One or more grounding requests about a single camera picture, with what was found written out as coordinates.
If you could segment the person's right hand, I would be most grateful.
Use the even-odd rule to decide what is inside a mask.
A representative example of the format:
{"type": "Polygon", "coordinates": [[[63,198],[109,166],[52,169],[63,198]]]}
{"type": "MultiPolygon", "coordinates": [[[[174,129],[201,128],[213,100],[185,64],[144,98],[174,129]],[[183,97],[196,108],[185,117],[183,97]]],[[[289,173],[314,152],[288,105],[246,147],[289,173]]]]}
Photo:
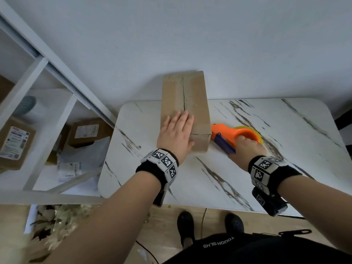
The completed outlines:
{"type": "Polygon", "coordinates": [[[236,143],[235,140],[235,146],[236,153],[228,155],[228,158],[244,171],[248,171],[252,159],[257,156],[267,156],[266,148],[261,143],[249,138],[246,143],[236,143]]]}

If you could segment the orange tape dispenser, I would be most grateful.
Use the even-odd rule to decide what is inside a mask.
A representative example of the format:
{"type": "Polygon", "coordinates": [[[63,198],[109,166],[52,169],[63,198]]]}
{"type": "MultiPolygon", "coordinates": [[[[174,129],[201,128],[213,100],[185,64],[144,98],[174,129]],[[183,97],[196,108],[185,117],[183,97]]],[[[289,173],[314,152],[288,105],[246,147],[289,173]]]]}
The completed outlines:
{"type": "Polygon", "coordinates": [[[213,124],[211,125],[211,131],[211,140],[227,155],[236,153],[235,140],[240,135],[258,142],[256,134],[248,129],[234,129],[225,124],[213,124]]]}

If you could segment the long brown cardboard box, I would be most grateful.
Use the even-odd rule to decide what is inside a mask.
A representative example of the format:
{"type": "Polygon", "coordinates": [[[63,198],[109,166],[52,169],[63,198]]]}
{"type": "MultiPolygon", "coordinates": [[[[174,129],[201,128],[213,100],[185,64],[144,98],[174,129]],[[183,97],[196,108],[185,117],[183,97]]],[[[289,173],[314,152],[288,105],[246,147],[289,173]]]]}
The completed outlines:
{"type": "Polygon", "coordinates": [[[191,151],[206,153],[210,144],[211,123],[203,71],[166,74],[162,81],[161,125],[167,116],[178,111],[194,116],[190,140],[195,144],[191,151]]]}

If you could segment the person's left forearm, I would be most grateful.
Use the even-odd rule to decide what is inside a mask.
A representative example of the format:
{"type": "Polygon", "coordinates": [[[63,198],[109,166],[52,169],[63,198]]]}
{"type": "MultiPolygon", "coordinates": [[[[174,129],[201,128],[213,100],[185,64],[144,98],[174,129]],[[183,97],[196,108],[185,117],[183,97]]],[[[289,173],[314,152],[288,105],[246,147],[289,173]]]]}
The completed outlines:
{"type": "Polygon", "coordinates": [[[44,264],[120,264],[130,253],[161,190],[151,173],[135,173],[69,234],[44,264]]]}

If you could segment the left wristband with marker tiles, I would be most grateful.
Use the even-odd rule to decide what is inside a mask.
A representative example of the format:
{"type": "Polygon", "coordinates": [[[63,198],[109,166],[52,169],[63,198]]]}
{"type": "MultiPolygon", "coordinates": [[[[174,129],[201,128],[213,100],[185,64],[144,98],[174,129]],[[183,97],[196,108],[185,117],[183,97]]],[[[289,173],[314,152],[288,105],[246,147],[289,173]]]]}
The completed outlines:
{"type": "Polygon", "coordinates": [[[161,191],[167,191],[178,175],[178,159],[165,149],[156,149],[146,155],[136,169],[136,173],[145,171],[161,182],[161,191]]]}

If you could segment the wristband with marker tiles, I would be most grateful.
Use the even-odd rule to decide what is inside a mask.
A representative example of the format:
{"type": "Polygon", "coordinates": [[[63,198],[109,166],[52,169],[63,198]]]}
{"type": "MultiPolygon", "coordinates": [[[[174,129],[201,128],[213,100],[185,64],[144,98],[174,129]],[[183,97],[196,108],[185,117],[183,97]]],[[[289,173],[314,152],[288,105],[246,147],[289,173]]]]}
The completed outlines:
{"type": "Polygon", "coordinates": [[[146,155],[136,169],[136,173],[145,171],[161,182],[161,191],[167,191],[178,175],[178,159],[165,149],[156,149],[146,155]]]}
{"type": "Polygon", "coordinates": [[[249,162],[248,172],[255,187],[266,195],[277,196],[280,196],[278,187],[285,179],[301,175],[288,162],[264,155],[256,156],[249,162]]]}

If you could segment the person's black shoe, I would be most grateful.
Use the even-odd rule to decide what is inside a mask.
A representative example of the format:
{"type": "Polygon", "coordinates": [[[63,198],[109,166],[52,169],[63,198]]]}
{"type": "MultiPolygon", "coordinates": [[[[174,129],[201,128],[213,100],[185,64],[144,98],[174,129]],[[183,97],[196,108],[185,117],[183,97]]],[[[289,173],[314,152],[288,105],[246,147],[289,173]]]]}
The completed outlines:
{"type": "Polygon", "coordinates": [[[177,218],[177,228],[183,249],[195,243],[194,220],[190,212],[183,211],[177,218]]]}
{"type": "Polygon", "coordinates": [[[225,229],[227,234],[244,233],[244,224],[241,218],[233,213],[228,213],[225,216],[225,229]]]}

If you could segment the person's black right shoe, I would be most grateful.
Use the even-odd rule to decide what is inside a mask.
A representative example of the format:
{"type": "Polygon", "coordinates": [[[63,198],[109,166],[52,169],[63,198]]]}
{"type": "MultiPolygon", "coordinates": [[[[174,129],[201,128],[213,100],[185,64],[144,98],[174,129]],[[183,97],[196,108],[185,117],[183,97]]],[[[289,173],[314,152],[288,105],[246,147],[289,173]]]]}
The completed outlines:
{"type": "Polygon", "coordinates": [[[225,229],[227,234],[244,233],[244,224],[241,218],[233,213],[228,213],[225,216],[225,229]]]}

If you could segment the grey plastic mailer bag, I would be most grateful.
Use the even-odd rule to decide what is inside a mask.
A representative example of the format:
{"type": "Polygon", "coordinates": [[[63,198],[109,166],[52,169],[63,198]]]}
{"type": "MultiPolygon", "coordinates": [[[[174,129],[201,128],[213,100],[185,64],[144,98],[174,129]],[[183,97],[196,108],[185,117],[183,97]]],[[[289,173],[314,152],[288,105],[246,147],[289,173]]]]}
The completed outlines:
{"type": "Polygon", "coordinates": [[[66,182],[103,166],[109,144],[110,137],[105,137],[80,148],[67,146],[57,154],[58,180],[66,182]]]}

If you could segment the black chair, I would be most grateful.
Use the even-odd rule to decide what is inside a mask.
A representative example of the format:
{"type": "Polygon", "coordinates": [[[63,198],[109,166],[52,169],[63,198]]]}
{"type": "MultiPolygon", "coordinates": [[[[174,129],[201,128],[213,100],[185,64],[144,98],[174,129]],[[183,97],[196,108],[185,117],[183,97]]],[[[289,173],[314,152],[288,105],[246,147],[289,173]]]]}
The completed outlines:
{"type": "Polygon", "coordinates": [[[352,108],[338,117],[335,124],[352,159],[352,108]]]}

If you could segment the person's black shirt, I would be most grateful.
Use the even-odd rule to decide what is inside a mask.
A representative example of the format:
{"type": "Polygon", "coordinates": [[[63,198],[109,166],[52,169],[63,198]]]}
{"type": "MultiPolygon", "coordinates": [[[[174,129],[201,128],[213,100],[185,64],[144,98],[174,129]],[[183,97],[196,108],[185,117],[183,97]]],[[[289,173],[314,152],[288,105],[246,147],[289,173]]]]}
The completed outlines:
{"type": "Polygon", "coordinates": [[[219,233],[163,264],[352,264],[352,255],[296,236],[219,233]]]}

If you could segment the grey round ribbed object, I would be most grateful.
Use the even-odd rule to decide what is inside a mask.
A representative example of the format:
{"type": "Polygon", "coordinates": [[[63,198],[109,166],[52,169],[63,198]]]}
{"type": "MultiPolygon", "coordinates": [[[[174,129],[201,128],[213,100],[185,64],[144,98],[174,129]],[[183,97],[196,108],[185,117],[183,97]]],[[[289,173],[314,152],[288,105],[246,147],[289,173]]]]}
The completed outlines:
{"type": "Polygon", "coordinates": [[[31,95],[24,96],[23,99],[18,104],[18,106],[15,108],[14,112],[12,113],[12,116],[14,117],[25,116],[26,114],[28,114],[30,111],[33,110],[36,104],[37,104],[37,98],[35,96],[31,96],[31,95]]]}

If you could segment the white shelf unit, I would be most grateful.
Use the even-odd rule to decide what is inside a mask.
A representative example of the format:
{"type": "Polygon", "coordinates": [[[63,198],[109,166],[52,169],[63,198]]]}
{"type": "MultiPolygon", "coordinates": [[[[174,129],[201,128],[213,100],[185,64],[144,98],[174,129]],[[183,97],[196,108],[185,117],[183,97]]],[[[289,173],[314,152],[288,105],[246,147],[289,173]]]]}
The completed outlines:
{"type": "Polygon", "coordinates": [[[0,204],[101,204],[102,197],[63,194],[100,173],[101,169],[47,191],[33,188],[77,101],[93,110],[112,128],[117,118],[5,0],[0,0],[0,29],[34,58],[0,104],[0,128],[26,94],[38,97],[47,109],[34,123],[37,134],[23,166],[20,170],[0,174],[0,204]]]}

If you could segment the cardboard parcel with large label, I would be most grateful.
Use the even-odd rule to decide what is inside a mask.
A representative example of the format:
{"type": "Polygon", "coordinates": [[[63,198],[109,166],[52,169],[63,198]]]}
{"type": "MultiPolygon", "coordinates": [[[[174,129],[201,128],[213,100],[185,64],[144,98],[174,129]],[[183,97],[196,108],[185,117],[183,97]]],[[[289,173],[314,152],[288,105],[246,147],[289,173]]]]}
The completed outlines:
{"type": "Polygon", "coordinates": [[[31,148],[36,130],[10,117],[0,130],[0,174],[20,170],[31,148]]]}

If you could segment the dried leaf bouquet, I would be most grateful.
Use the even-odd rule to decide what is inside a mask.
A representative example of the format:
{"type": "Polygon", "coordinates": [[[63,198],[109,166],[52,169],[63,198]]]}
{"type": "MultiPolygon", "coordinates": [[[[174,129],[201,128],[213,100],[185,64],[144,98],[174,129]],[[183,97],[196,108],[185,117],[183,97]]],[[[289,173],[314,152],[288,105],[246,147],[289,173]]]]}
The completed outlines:
{"type": "Polygon", "coordinates": [[[24,264],[43,264],[52,251],[99,205],[35,205],[24,264]]]}

